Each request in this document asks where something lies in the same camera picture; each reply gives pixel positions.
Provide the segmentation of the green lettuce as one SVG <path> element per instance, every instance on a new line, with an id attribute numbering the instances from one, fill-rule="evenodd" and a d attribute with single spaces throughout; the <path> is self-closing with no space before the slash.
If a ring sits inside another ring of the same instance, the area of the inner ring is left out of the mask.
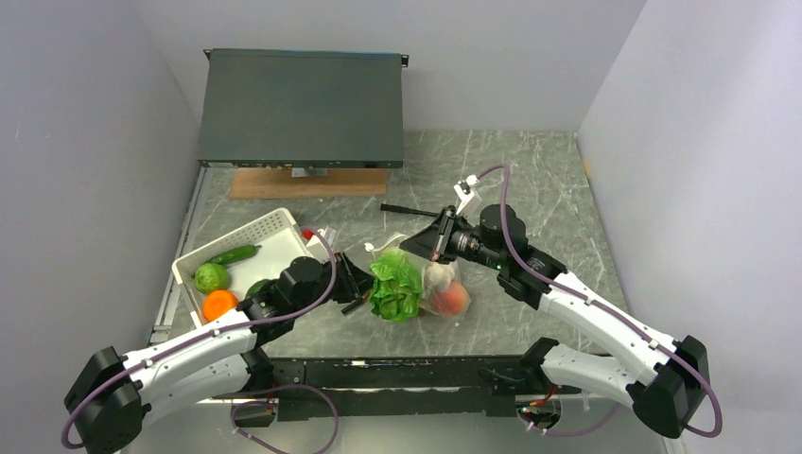
<path id="1" fill-rule="evenodd" d="M 418 316 L 423 299 L 420 267 L 399 248 L 389 248 L 370 264 L 374 286 L 368 301 L 371 312 L 385 321 L 402 323 Z"/>

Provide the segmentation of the clear dotted zip bag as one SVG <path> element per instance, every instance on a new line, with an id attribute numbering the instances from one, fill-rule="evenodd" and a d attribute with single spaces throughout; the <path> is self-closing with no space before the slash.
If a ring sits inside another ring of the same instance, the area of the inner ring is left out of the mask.
<path id="1" fill-rule="evenodd" d="M 378 318 L 402 323 L 422 315 L 459 319 L 471 304 L 456 262 L 439 264 L 400 248 L 406 235 L 396 233 L 384 243 L 366 242 L 374 283 L 367 293 Z"/>

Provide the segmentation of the red peach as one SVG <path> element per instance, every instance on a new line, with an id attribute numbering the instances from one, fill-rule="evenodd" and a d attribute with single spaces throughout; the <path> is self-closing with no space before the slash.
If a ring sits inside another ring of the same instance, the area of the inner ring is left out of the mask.
<path id="1" fill-rule="evenodd" d="M 459 316 L 470 305 L 470 296 L 459 281 L 452 281 L 445 290 L 434 291 L 431 302 L 437 314 Z"/>

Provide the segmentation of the white perforated plastic basket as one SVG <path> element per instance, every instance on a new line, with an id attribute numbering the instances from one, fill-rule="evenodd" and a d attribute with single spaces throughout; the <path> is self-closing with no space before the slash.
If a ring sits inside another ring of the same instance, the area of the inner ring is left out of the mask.
<path id="1" fill-rule="evenodd" d="M 274 279 L 300 256 L 309 256 L 307 240 L 301 236 L 294 217 L 286 208 L 277 208 L 232 232 L 177 258 L 172 272 L 187 301 L 193 325 L 198 328 L 207 323 L 202 315 L 206 296 L 197 291 L 193 276 L 207 259 L 231 249 L 254 245 L 255 256 L 235 262 L 228 267 L 231 278 L 229 290 L 243 298 L 247 289 L 261 279 Z"/>

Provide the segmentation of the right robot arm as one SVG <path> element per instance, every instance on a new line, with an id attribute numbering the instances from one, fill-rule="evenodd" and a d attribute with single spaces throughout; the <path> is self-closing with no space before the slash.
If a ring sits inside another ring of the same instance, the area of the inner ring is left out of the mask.
<path id="1" fill-rule="evenodd" d="M 670 439 L 684 431 L 714 438 L 723 412 L 710 384 L 706 346 L 642 323 L 603 299 L 560 261 L 530 245 L 525 223 L 508 205 L 483 208 L 471 225 L 452 206 L 403 240 L 403 251 L 435 263 L 461 258 L 496 271 L 513 299 L 570 324 L 605 351 L 600 357 L 538 340 L 522 357 L 521 379 L 542 393 L 568 386 L 629 407 L 653 432 Z"/>

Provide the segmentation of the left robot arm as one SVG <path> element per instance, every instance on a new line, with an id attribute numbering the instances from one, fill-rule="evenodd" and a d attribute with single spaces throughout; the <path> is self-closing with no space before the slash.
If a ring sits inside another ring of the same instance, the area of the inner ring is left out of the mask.
<path id="1" fill-rule="evenodd" d="M 373 283 L 373 276 L 343 253 L 324 263 L 301 256 L 200 328 L 127 354 L 112 347 L 97 351 L 64 399 L 69 416 L 63 446 L 113 453 L 145 425 L 206 398 L 270 396 L 275 386 L 292 380 L 275 372 L 264 345 L 330 300 L 362 299 Z"/>

